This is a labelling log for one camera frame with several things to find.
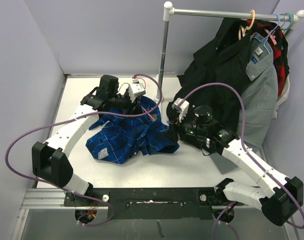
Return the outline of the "blue plaid shirt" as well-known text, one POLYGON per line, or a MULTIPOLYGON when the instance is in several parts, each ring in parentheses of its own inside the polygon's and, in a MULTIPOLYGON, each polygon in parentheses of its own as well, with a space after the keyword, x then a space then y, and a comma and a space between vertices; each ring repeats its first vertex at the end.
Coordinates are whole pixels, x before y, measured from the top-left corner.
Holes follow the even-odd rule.
POLYGON ((168 126, 162 123, 159 108, 140 117, 103 115, 89 127, 104 127, 87 139, 86 148, 93 158, 123 164, 141 152, 143 155, 172 154, 179 144, 165 137, 168 126))

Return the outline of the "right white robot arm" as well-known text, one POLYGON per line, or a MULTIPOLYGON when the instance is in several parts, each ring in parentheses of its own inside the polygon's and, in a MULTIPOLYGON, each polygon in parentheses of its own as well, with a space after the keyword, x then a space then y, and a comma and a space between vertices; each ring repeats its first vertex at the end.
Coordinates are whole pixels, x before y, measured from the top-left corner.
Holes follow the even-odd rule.
POLYGON ((218 153, 242 169, 256 186, 247 186, 226 178, 216 186, 215 200, 219 204, 239 202, 254 207, 273 224, 281 226, 303 205, 303 182, 275 170, 252 149, 242 145, 240 136, 213 118, 212 109, 202 105, 194 109, 194 118, 186 120, 188 104, 172 106, 168 136, 177 141, 192 137, 201 143, 200 149, 218 153))

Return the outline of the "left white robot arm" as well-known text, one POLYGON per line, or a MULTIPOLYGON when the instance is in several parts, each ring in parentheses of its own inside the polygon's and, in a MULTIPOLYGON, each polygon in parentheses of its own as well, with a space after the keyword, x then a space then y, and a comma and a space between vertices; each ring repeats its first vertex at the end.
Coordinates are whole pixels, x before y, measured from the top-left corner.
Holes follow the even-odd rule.
POLYGON ((76 193, 76 200, 84 206, 93 201, 93 192, 89 190, 90 184, 74 173, 68 157, 76 143, 99 120, 103 112, 118 109, 122 114, 132 114, 136 110, 140 96, 145 94, 144 85, 135 79, 124 94, 118 93, 118 87, 117 77, 103 75, 99 86, 83 97, 71 116, 71 123, 63 125, 44 143, 37 142, 32 147, 33 174, 76 193))

